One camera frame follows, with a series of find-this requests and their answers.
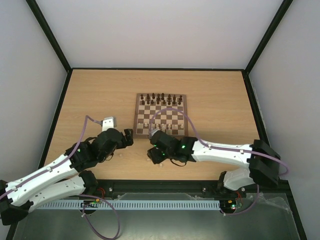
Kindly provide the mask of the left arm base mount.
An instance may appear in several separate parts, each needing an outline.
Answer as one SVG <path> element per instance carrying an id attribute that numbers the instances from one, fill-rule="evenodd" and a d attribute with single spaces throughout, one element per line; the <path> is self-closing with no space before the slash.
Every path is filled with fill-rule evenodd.
<path id="1" fill-rule="evenodd" d="M 113 195 L 114 182 L 112 180 L 98 179 L 96 184 L 86 189 L 83 194 L 102 198 L 111 198 Z"/>

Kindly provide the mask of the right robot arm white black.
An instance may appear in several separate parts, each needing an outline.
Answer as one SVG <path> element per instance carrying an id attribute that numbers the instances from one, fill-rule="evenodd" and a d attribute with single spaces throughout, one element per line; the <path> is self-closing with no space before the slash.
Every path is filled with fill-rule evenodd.
<path id="1" fill-rule="evenodd" d="M 252 144 L 230 145 L 184 136 L 177 139 L 160 130 L 152 133 L 152 148 L 147 156 L 154 164 L 164 160 L 181 163 L 216 162 L 236 166 L 236 170 L 221 173 L 218 191 L 229 196 L 242 187 L 257 184 L 275 188 L 279 182 L 281 157 L 263 140 Z"/>

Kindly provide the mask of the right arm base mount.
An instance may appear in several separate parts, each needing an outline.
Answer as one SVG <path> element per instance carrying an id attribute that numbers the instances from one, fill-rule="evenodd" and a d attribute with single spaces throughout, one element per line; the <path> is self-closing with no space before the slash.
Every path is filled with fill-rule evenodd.
<path id="1" fill-rule="evenodd" d="M 246 192 L 241 190 L 230 190 L 225 188 L 223 183 L 218 180 L 204 181 L 201 184 L 202 195 L 215 199 L 236 199 L 237 197 L 245 197 Z"/>

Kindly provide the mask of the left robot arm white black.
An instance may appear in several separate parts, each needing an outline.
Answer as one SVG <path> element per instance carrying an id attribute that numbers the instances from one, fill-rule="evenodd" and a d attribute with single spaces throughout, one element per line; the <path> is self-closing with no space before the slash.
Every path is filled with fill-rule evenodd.
<path id="1" fill-rule="evenodd" d="M 132 146 L 133 130 L 109 128 L 96 137 L 75 143 L 50 164 L 15 181 L 0 182 L 0 219 L 9 226 L 55 200 L 91 195 L 98 181 L 90 170 L 112 157 L 117 149 Z"/>

